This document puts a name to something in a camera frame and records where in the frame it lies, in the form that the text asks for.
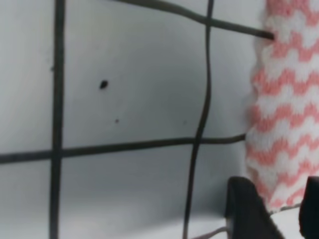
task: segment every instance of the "dark grout line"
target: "dark grout line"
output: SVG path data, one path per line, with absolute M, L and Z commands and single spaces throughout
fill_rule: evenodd
M 246 140 L 246 134 L 241 134 L 228 138 L 202 138 L 201 144 L 232 144 Z
M 168 2 L 164 2 L 160 0 L 113 0 L 113 1 L 124 2 L 124 3 L 132 4 L 132 5 L 141 6 L 141 7 L 174 13 L 205 25 L 207 23 L 206 17 L 173 3 L 168 3 Z M 226 21 L 216 20 L 216 19 L 209 20 L 209 25 L 212 27 L 244 33 L 244 34 L 248 34 L 248 35 L 252 35 L 252 36 L 256 36 L 260 38 L 265 38 L 269 40 L 274 40 L 275 38 L 271 32 L 255 29 L 248 26 L 242 26 L 239 24 L 230 23 Z
M 258 30 L 258 29 L 252 28 L 252 27 L 242 26 L 242 25 L 238 25 L 238 24 L 234 24 L 234 23 L 230 23 L 230 22 L 226 22 L 226 21 L 213 19 L 211 21 L 211 26 L 216 27 L 216 28 L 220 28 L 220 29 L 224 29 L 224 30 L 230 30 L 230 31 L 235 31 L 235 32 L 239 32 L 239 33 L 244 33 L 244 34 L 248 34 L 248 35 L 252 35 L 252 36 L 256 36 L 256 37 L 260 37 L 260 38 L 265 38 L 265 39 L 269 39 L 269 40 L 275 39 L 274 35 L 271 32 L 262 31 L 262 30 Z
M 194 188 L 194 179 L 195 179 L 195 168 L 196 168 L 196 160 L 200 147 L 200 143 L 203 137 L 204 129 L 206 126 L 206 122 L 208 119 L 209 109 L 210 109 L 210 101 L 211 101 L 211 64 L 210 64 L 210 32 L 211 27 L 209 22 L 213 15 L 214 8 L 214 0 L 208 0 L 207 5 L 207 16 L 206 16 L 206 27 L 205 27 L 205 56 L 206 56 L 206 71 L 207 71 L 207 82 L 206 82 L 206 94 L 205 94 L 205 102 L 202 110 L 202 115 L 200 117 L 198 129 L 195 136 L 195 142 L 193 144 L 193 150 L 190 158 L 190 166 L 189 166 L 189 175 L 188 175 L 188 185 L 187 185 L 187 198 L 185 205 L 185 214 L 184 214 L 184 222 L 183 222 L 183 235 L 182 239 L 188 239 L 188 225 L 190 219 L 191 212 L 191 203 L 193 196 L 193 188 Z
M 192 144 L 194 142 L 193 138 L 177 138 L 177 139 L 164 139 L 164 140 L 152 140 L 144 142 L 134 142 L 134 143 L 122 143 L 122 144 L 110 144 L 83 148 L 69 148 L 63 150 L 63 157 L 75 157 L 111 152 L 121 152 L 130 150 L 140 150 L 148 148 L 157 147 L 168 147 L 177 146 L 184 144 Z
M 211 145 L 223 145 L 233 144 L 245 140 L 245 134 L 228 137 L 228 138 L 203 138 L 200 144 L 211 144 Z M 62 150 L 62 157 L 76 157 L 121 151 L 133 151 L 159 147 L 178 146 L 186 144 L 194 144 L 195 138 L 172 138 L 172 139 L 159 139 L 150 141 L 141 141 L 133 143 L 119 143 L 119 144 L 108 144 L 100 146 L 89 146 L 89 147 L 76 147 L 66 148 Z M 19 162 L 32 162 L 40 160 L 48 160 L 52 157 L 51 150 L 35 151 L 35 152 L 21 152 L 21 153 L 8 153 L 0 154 L 0 164 L 19 163 Z
M 217 234 L 224 233 L 224 232 L 228 232 L 227 227 L 219 228 L 211 233 L 207 233 L 205 235 L 195 237 L 193 239 L 211 239 L 212 237 L 216 236 Z
M 206 17 L 200 14 L 197 14 L 193 11 L 190 11 L 182 6 L 169 3 L 169 2 L 164 2 L 160 0 L 113 0 L 113 1 L 119 1 L 119 2 L 124 2 L 124 3 L 132 4 L 132 5 L 151 8 L 155 10 L 170 12 L 170 13 L 181 15 L 191 20 L 197 21 L 198 23 L 206 24 Z
M 52 157 L 52 152 L 50 150 L 38 151 L 38 152 L 22 152 L 22 153 L 12 153 L 12 154 L 1 154 L 0 155 L 0 164 L 50 160 L 51 157 Z
M 53 124 L 49 206 L 49 239 L 59 238 L 59 201 L 64 109 L 63 97 L 65 1 L 66 0 L 55 0 L 54 11 Z

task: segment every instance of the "white tile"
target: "white tile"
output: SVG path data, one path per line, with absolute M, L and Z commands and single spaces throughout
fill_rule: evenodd
M 227 233 L 219 233 L 215 235 L 212 239 L 228 239 Z
M 190 238 L 226 225 L 227 181 L 231 176 L 246 175 L 244 160 L 244 142 L 200 147 L 189 222 Z
M 303 239 L 299 232 L 299 208 L 275 213 L 271 218 L 285 238 Z
M 181 238 L 191 145 L 63 160 L 61 239 Z
M 226 220 L 223 215 L 210 212 L 199 216 L 192 216 L 189 223 L 188 237 L 199 237 L 225 226 Z
M 190 11 L 206 16 L 208 0 L 164 0 L 182 6 Z
M 0 1 L 0 153 L 51 146 L 53 5 Z
M 236 32 L 211 32 L 212 96 L 204 137 L 229 137 L 249 128 L 255 101 L 251 79 L 262 40 Z
M 265 0 L 215 0 L 213 18 L 263 29 Z
M 49 161 L 0 165 L 0 238 L 49 238 L 49 168 Z
M 204 26 L 115 1 L 69 0 L 67 9 L 64 146 L 193 137 Z

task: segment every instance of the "pink and white towel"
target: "pink and white towel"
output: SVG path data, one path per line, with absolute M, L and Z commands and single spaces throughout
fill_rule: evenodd
M 247 166 L 269 210 L 300 203 L 319 175 L 319 0 L 267 0 L 275 41 L 253 79 Z

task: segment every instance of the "small black spot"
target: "small black spot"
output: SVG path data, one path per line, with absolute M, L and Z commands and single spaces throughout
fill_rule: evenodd
M 100 89 L 105 89 L 109 85 L 109 82 L 107 80 L 103 80 L 100 84 Z

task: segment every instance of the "black object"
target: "black object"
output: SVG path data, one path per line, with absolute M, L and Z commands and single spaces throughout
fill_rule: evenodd
M 299 211 L 300 233 L 306 239 L 319 239 L 319 177 L 309 177 Z
M 246 178 L 228 180 L 225 217 L 230 239 L 284 239 Z
M 100 89 L 105 89 L 109 85 L 109 82 L 107 80 L 103 80 L 100 84 Z

